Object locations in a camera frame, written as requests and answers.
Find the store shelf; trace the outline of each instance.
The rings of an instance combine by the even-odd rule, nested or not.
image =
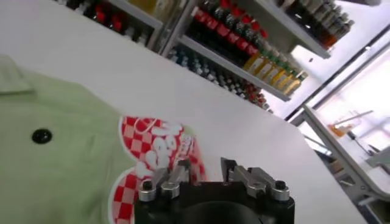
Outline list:
[[[287,47],[289,51],[292,50],[291,46],[298,44],[322,58],[330,57],[328,50],[322,47],[304,28],[275,5],[274,1],[256,0],[254,2],[253,0],[241,0],[238,1],[238,5],[259,20],[261,25],[269,32],[270,38],[279,39],[277,41],[281,42],[280,44],[285,44],[285,42],[291,43]]]
[[[109,3],[115,5],[117,8],[132,15],[136,19],[144,22],[146,25],[151,26],[155,30],[159,30],[163,27],[163,23],[153,16],[139,9],[137,6],[130,4],[126,0],[107,0]]]
[[[201,45],[198,42],[192,40],[191,38],[189,38],[187,36],[183,36],[183,37],[181,37],[181,39],[179,39],[179,42],[182,45],[190,48],[191,50],[193,50],[195,52],[197,52],[198,54],[203,55],[204,57],[206,57],[210,61],[213,61],[217,65],[225,68],[226,70],[228,70],[228,71],[230,71],[230,72],[240,76],[241,78],[247,80],[248,82],[254,84],[257,87],[262,88],[263,90],[271,93],[275,97],[278,97],[282,101],[287,102],[287,101],[289,101],[291,99],[290,97],[284,95],[279,90],[273,88],[272,86],[268,85],[267,83],[263,82],[262,80],[260,80],[260,79],[256,78],[255,76],[249,74],[248,72],[244,71],[243,69],[237,67],[232,62],[224,59],[222,56],[218,55],[217,53],[215,53],[215,52],[213,52],[213,51],[211,51],[209,49],[207,49],[203,45]]]

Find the white wall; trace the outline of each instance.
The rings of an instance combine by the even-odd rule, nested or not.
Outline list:
[[[264,94],[275,115],[281,118],[287,117],[373,37],[390,24],[390,1],[383,1],[381,5],[376,7],[343,1],[337,1],[337,4],[343,7],[343,12],[349,13],[350,19],[355,20],[353,29],[335,44],[329,59],[322,59],[300,46],[293,50],[292,55],[308,71],[310,76],[292,95],[289,102],[283,102],[268,93]]]

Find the red checkered logo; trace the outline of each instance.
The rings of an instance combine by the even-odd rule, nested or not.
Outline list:
[[[189,158],[193,180],[206,180],[205,169],[195,138],[180,124],[143,117],[123,117],[120,134],[125,152],[136,166],[123,172],[110,196],[109,220],[112,224],[134,222],[133,202],[143,180],[159,168],[172,169],[179,160]]]

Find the shirt collar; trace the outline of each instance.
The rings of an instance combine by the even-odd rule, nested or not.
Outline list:
[[[0,95],[29,93],[33,90],[33,86],[15,62],[10,57],[0,54]]]

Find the white table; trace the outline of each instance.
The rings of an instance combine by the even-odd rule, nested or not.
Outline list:
[[[371,148],[363,141],[351,140],[347,135],[337,137],[327,127],[320,114],[312,108],[304,106],[303,118],[313,128],[324,144],[332,151],[333,156],[342,164],[345,172],[354,182],[350,189],[351,197],[356,198],[365,194],[382,200],[390,200],[390,176],[381,167],[372,167],[366,160],[366,153]]]
[[[51,0],[0,1],[0,54],[83,84],[123,114],[193,127],[212,180],[220,156],[285,180],[296,223],[365,223],[298,129]]]

